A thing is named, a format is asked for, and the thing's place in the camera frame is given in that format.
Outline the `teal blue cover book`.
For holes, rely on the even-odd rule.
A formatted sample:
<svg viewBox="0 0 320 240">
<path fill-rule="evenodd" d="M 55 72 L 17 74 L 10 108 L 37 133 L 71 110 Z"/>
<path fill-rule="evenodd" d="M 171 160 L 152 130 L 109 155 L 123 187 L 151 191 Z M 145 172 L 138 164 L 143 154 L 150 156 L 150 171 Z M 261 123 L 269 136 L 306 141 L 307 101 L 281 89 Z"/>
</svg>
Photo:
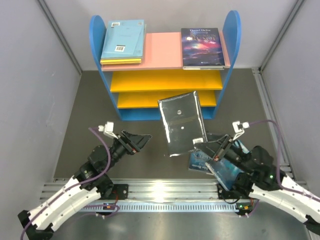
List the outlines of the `teal blue cover book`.
<svg viewBox="0 0 320 240">
<path fill-rule="evenodd" d="M 209 135 L 209 141 L 222 142 L 224 135 Z M 243 153 L 249 153 L 249 150 L 239 140 L 233 144 L 236 149 L 242 150 Z M 213 161 L 210 158 L 205 161 L 205 166 L 210 174 L 213 174 L 222 187 L 230 191 L 239 173 L 243 171 L 228 161 L 226 158 L 220 161 Z"/>
</svg>

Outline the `purple Robinson Crusoe book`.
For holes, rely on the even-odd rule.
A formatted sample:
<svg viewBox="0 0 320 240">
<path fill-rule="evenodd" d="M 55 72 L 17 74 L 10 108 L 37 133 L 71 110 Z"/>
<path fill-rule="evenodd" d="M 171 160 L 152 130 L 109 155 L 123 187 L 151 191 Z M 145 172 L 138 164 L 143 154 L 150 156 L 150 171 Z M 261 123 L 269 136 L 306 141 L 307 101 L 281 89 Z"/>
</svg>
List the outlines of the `purple Robinson Crusoe book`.
<svg viewBox="0 0 320 240">
<path fill-rule="evenodd" d="M 180 32 L 184 70 L 225 68 L 223 47 L 217 28 L 182 28 Z"/>
</svg>

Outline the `dark Wuthering Heights book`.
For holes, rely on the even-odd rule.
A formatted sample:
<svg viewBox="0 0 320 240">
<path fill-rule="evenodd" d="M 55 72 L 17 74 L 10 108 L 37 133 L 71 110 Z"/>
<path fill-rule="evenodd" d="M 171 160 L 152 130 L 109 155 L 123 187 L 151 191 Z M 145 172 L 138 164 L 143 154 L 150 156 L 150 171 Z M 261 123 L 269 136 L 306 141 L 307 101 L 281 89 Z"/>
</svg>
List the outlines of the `dark Wuthering Heights book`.
<svg viewBox="0 0 320 240">
<path fill-rule="evenodd" d="M 190 171 L 197 171 L 208 175 L 213 175 L 206 166 L 206 162 L 211 158 L 204 152 L 197 150 L 192 152 L 189 157 L 188 169 Z"/>
</svg>

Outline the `yellow book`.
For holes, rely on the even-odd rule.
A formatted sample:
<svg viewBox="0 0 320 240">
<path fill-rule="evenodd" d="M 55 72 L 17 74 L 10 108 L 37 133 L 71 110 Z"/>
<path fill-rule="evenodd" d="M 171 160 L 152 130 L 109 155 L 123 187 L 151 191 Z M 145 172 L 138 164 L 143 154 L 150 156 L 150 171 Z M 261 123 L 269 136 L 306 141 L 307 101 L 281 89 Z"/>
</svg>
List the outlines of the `yellow book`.
<svg viewBox="0 0 320 240">
<path fill-rule="evenodd" d="M 140 64 L 142 59 L 132 58 L 132 59 L 101 59 L 101 65 L 121 65 L 121 64 Z"/>
</svg>

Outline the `light blue book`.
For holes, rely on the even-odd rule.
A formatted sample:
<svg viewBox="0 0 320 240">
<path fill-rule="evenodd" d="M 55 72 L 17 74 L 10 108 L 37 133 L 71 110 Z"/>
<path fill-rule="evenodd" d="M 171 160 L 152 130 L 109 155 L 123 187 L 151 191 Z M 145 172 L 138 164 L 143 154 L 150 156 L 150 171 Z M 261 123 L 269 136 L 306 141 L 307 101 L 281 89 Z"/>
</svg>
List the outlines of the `light blue book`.
<svg viewBox="0 0 320 240">
<path fill-rule="evenodd" d="M 101 59 L 141 59 L 144 55 L 145 30 L 143 19 L 110 20 Z"/>
</svg>

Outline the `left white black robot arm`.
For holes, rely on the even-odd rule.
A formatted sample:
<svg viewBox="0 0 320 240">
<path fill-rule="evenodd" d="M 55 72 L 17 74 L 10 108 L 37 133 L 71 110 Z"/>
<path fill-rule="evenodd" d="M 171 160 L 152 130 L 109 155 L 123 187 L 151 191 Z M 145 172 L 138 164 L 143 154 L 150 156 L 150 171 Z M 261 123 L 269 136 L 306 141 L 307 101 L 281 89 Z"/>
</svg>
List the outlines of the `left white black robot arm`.
<svg viewBox="0 0 320 240">
<path fill-rule="evenodd" d="M 90 203 L 113 194 L 114 183 L 107 172 L 125 155 L 135 155 L 150 141 L 150 134 L 132 134 L 123 130 L 96 146 L 87 161 L 66 184 L 47 201 L 32 210 L 22 210 L 18 219 L 23 227 L 20 238 L 49 240 L 60 226 Z"/>
</svg>

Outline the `black glossy book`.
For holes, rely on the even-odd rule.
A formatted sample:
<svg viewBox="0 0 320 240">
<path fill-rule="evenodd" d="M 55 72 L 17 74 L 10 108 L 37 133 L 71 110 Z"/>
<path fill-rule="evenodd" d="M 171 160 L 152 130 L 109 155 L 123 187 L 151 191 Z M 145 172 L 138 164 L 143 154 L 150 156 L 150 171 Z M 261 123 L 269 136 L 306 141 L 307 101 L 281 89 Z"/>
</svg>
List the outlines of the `black glossy book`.
<svg viewBox="0 0 320 240">
<path fill-rule="evenodd" d="M 198 93 L 176 95 L 158 101 L 170 157 L 196 150 L 208 141 Z"/>
</svg>

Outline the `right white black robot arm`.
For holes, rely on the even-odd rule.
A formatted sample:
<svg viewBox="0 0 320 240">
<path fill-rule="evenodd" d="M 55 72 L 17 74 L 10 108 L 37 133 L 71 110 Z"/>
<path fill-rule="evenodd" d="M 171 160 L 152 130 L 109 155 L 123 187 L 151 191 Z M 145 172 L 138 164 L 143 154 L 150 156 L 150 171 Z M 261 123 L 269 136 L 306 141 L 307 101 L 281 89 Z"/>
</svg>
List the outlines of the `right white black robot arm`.
<svg viewBox="0 0 320 240">
<path fill-rule="evenodd" d="M 261 146 L 247 150 L 230 135 L 209 135 L 193 140 L 195 149 L 208 156 L 207 168 L 237 198 L 264 201 L 295 217 L 314 234 L 320 233 L 320 198 L 296 183 L 274 164 Z"/>
</svg>

